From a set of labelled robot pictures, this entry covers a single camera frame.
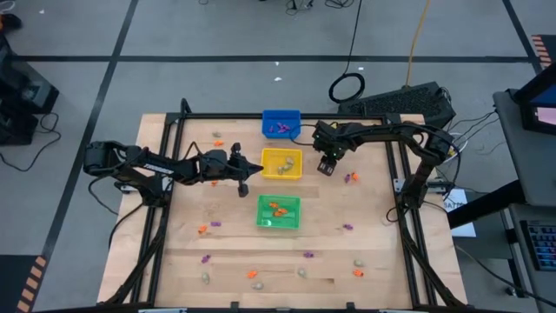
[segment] blue bin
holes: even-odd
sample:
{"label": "blue bin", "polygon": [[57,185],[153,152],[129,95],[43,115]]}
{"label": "blue bin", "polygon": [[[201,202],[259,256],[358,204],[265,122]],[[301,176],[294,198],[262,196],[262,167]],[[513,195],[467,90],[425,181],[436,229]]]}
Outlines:
{"label": "blue bin", "polygon": [[[289,131],[278,132],[278,123],[289,126]],[[262,112],[262,134],[267,138],[296,139],[301,134],[301,112],[299,110],[264,110]]]}

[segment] yellow bin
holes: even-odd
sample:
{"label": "yellow bin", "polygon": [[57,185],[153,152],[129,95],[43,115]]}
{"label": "yellow bin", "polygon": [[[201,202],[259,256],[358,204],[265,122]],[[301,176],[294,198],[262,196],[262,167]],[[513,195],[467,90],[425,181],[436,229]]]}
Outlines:
{"label": "yellow bin", "polygon": [[[294,166],[284,174],[278,174],[278,168],[286,165],[286,158],[294,159]],[[273,149],[262,150],[261,163],[264,166],[262,176],[272,179],[300,179],[303,170],[303,154],[299,149]]]}

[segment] black metal frame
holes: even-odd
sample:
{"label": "black metal frame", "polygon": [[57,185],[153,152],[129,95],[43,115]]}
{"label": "black metal frame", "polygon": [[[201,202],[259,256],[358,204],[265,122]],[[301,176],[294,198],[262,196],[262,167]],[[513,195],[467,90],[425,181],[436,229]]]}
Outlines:
{"label": "black metal frame", "polygon": [[[350,116],[350,115],[339,115],[339,114],[301,114],[301,118],[302,119],[321,119],[321,120],[327,120],[327,119],[359,119],[359,120],[378,120],[381,121],[382,124],[386,124],[389,123],[389,119],[387,118],[386,115],[380,115],[380,116]],[[185,101],[185,99],[182,99],[182,107],[181,107],[181,112],[180,113],[167,113],[166,114],[166,118],[164,121],[164,128],[162,131],[162,141],[161,141],[161,146],[160,146],[160,154],[161,155],[166,155],[167,150],[168,150],[168,145],[169,145],[169,135],[170,135],[170,131],[172,130],[172,126],[177,123],[177,128],[176,128],[176,135],[175,135],[175,141],[174,141],[174,149],[173,149],[173,153],[172,153],[172,158],[173,159],[177,159],[179,157],[179,153],[180,153],[180,148],[181,148],[181,141],[182,141],[182,136],[183,136],[183,127],[185,124],[185,121],[187,119],[262,119],[262,113],[193,113],[191,112],[191,109],[189,108],[187,102]],[[394,189],[394,179],[398,178],[398,172],[396,169],[396,162],[394,159],[394,150],[393,150],[393,146],[392,143],[385,143],[386,145],[386,152],[387,152],[387,160],[388,160],[388,168],[390,171],[390,178],[391,178],[391,182],[392,182],[392,191],[393,191],[393,196],[394,196],[394,200],[396,202],[396,211],[398,213],[398,216],[403,216],[403,209],[402,209],[402,203],[400,203],[396,197],[396,192]],[[409,174],[411,174],[411,169],[410,169],[410,164],[409,164],[409,160],[407,157],[407,150],[405,147],[405,144],[400,143],[400,155],[401,155],[401,166],[404,172],[404,176],[408,176]],[[160,208],[162,210],[162,216],[161,216],[161,222],[159,224],[159,230],[158,231],[162,231],[162,234],[165,235],[166,233],[166,229],[168,226],[168,220],[169,220],[169,210],[170,210],[170,206],[171,206],[171,196],[172,196],[172,192],[173,188],[169,189],[169,202],[167,205],[165,205],[164,207]],[[150,242],[150,238],[151,238],[151,233],[152,233],[152,228],[153,228],[153,224],[154,224],[154,217],[155,217],[155,213],[156,213],[157,208],[155,207],[149,207],[149,211],[147,213],[147,218],[145,221],[145,226],[143,229],[143,234],[142,234],[142,242],[141,242],[141,250],[139,253],[139,257],[140,259],[142,257],[145,256],[145,253],[149,247],[149,242]],[[412,214],[412,220],[413,220],[413,227],[414,227],[414,234],[415,234],[415,242],[417,242],[417,245],[420,249],[420,251],[422,252],[423,256],[427,259],[427,249],[426,249],[426,245],[425,245],[425,239],[424,239],[424,234],[423,234],[423,229],[422,229],[422,225],[420,223],[420,215],[419,215],[419,211],[418,210],[412,210],[411,211]],[[407,220],[405,218],[399,218],[398,219],[398,224],[399,224],[399,230],[400,230],[400,235],[402,230],[407,228]],[[407,273],[407,285],[408,285],[408,290],[409,290],[409,295],[411,298],[411,304],[412,307],[418,308],[421,307],[423,308],[423,304],[420,303],[420,298],[419,298],[419,291],[418,291],[418,287],[417,287],[417,282],[416,282],[416,277],[415,277],[415,269],[414,269],[414,262],[413,262],[413,257],[409,251],[409,249],[402,244],[401,248],[403,250],[403,256],[404,256],[404,261],[405,261],[405,265],[406,265],[406,273]],[[162,244],[158,247],[155,255],[154,255],[154,262],[152,265],[152,275],[150,278],[150,282],[149,282],[149,293],[148,293],[148,298],[147,298],[147,303],[154,306],[155,304],[155,299],[156,299],[156,291],[157,291],[157,287],[158,287],[158,280],[159,280],[159,276],[160,276],[160,270],[161,270],[161,266],[162,266],[162,253],[163,253],[164,247],[163,247],[163,242]],[[436,303],[436,297],[435,297],[435,291],[433,288],[433,285],[430,283],[430,281],[427,279],[426,276],[424,276],[425,278],[425,285],[426,285],[426,292],[427,292],[427,300],[428,300],[428,304],[426,306],[431,306],[431,308],[435,307],[437,305]],[[132,290],[132,294],[131,294],[131,298],[130,298],[130,302],[131,303],[138,303],[139,301],[139,295],[141,293],[141,287],[142,287],[142,278],[138,278],[134,288]],[[444,310],[444,309],[448,309],[448,308],[443,308],[443,307],[436,307],[438,310]],[[203,311],[227,311],[227,312],[235,312],[235,311],[239,311],[239,303],[231,303],[230,304],[230,309],[202,309],[202,308],[196,308],[193,310],[203,310]],[[307,311],[320,311],[320,312],[325,312],[328,310],[307,310]],[[349,311],[355,311],[355,307],[353,303],[347,303],[347,308],[345,310],[330,310],[330,311],[334,311],[334,312],[340,312],[340,311],[345,311],[345,312],[349,312]],[[376,310],[357,310],[359,312],[362,311],[369,311],[369,312],[375,312]]]}

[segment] purple object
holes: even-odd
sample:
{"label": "purple object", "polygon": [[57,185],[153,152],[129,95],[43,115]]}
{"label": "purple object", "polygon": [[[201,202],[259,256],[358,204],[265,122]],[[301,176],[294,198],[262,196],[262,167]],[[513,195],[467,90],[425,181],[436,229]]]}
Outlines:
{"label": "purple object", "polygon": [[209,261],[209,259],[210,259],[210,255],[203,256],[201,259],[201,263],[205,264],[206,262]]}

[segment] plastic bin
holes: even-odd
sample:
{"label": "plastic bin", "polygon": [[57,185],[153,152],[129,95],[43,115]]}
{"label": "plastic bin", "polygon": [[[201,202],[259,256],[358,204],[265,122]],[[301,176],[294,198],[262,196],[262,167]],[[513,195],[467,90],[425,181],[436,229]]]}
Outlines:
{"label": "plastic bin", "polygon": [[[278,174],[278,168],[286,165],[286,158],[294,159],[294,166]],[[303,173],[303,153],[299,149],[275,149],[265,148],[262,150],[261,163],[264,167],[261,175],[271,179],[300,179]]]}
{"label": "plastic bin", "polygon": [[[277,210],[270,203],[278,203],[288,213],[274,216]],[[259,195],[257,203],[257,226],[298,230],[301,220],[301,199],[298,196]]]}
{"label": "plastic bin", "polygon": [[[287,125],[290,130],[282,133],[278,132],[278,123]],[[262,112],[262,134],[266,138],[285,138],[296,139],[301,134],[301,112],[299,110],[264,110]]]}

